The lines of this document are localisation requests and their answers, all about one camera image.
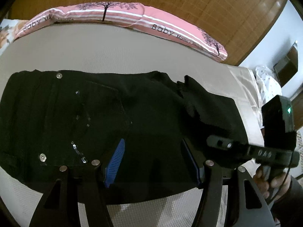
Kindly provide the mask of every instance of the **bed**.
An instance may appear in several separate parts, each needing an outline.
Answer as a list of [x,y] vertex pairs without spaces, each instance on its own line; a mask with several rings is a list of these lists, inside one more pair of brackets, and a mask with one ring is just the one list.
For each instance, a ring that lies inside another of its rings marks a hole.
[[[0,56],[0,94],[11,74],[23,70],[62,69],[93,73],[166,72],[173,81],[189,75],[207,91],[231,97],[239,110],[248,141],[263,146],[261,97],[252,72],[220,64],[176,42],[105,24],[55,24],[12,43]],[[258,165],[244,165],[251,175]],[[108,205],[114,226],[191,226],[202,190],[124,205]],[[0,168],[0,196],[20,226],[29,226],[42,196]],[[224,224],[227,188],[222,189],[217,226]],[[79,203],[81,226],[88,226]]]

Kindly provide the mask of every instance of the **folded black clothing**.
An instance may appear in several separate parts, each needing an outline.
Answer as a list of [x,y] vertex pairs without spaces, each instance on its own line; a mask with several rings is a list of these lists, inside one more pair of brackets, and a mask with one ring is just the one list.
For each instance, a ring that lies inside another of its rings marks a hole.
[[234,100],[189,76],[175,83],[157,71],[23,71],[10,77],[0,102],[0,166],[43,193],[54,167],[77,175],[123,138],[125,154],[107,189],[119,199],[107,203],[138,202],[195,187],[180,143],[192,137],[203,145],[212,133],[248,142]]

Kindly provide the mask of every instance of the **garment sleeve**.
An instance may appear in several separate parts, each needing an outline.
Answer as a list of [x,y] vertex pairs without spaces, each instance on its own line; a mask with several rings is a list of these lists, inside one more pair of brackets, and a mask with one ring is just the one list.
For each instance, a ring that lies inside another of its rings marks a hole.
[[302,226],[303,188],[291,177],[289,190],[274,203],[273,215],[280,220],[281,227]]

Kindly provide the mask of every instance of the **tree print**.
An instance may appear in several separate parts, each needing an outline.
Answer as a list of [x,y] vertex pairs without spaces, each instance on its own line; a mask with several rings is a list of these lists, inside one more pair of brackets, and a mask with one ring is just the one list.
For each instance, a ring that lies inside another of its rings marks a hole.
[[197,27],[197,29],[201,32],[205,42],[209,45],[209,46],[214,46],[218,52],[218,55],[220,55],[219,50],[223,49],[222,44],[218,43],[215,39],[213,39],[210,35],[208,35],[204,30],[202,30],[201,28]]
[[97,6],[103,6],[104,7],[104,13],[102,21],[105,20],[106,11],[109,7],[120,7],[120,8],[126,8],[127,10],[130,9],[138,9],[136,5],[139,3],[127,3],[127,2],[89,2],[89,3],[83,3],[77,5],[77,7],[81,10],[86,10],[88,8],[97,7]]

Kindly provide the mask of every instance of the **silver screw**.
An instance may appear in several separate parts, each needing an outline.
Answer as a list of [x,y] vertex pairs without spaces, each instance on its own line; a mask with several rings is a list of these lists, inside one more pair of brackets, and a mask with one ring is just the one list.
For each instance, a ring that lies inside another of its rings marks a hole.
[[239,166],[239,167],[238,167],[238,170],[239,170],[240,172],[242,172],[242,173],[246,171],[246,169],[245,169],[244,166]]
[[45,154],[40,154],[39,159],[40,159],[40,161],[45,162],[46,161]]
[[66,169],[67,169],[67,166],[61,166],[61,167],[59,168],[59,170],[60,170],[61,172],[66,171]]
[[207,164],[208,166],[213,166],[214,162],[212,160],[207,160],[205,161],[205,164]]
[[93,166],[97,166],[97,165],[100,164],[100,160],[94,159],[94,160],[91,162],[91,164],[92,164]]

